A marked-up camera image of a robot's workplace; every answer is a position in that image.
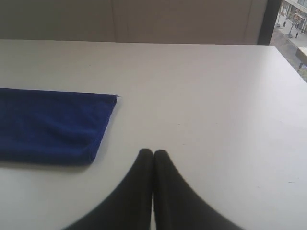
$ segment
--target white table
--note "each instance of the white table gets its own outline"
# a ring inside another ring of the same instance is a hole
[[[165,149],[247,230],[307,229],[307,85],[272,46],[0,41],[0,86],[121,96],[89,167],[0,163],[0,228],[59,230]]]

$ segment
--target blue towel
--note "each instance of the blue towel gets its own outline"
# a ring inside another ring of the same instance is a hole
[[[116,95],[0,88],[0,160],[94,161]]]

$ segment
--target folded cloth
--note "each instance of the folded cloth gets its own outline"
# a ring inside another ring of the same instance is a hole
[[[116,95],[0,88],[0,160],[94,161]]]

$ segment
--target building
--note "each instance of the building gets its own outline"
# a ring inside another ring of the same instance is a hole
[[[307,0],[283,0],[279,14],[292,22],[298,23],[298,28],[306,33]]]

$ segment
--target sidewalk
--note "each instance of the sidewalk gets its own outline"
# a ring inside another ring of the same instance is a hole
[[[278,29],[280,32],[282,32],[284,35],[288,34],[290,32],[291,26],[292,26],[292,22],[289,19],[284,19],[283,16],[280,16],[279,19],[279,28]],[[297,47],[306,47],[307,46],[307,35],[306,34],[301,34],[301,31],[298,29],[295,29],[295,27],[293,26],[292,31],[292,38],[289,38],[289,40]]]

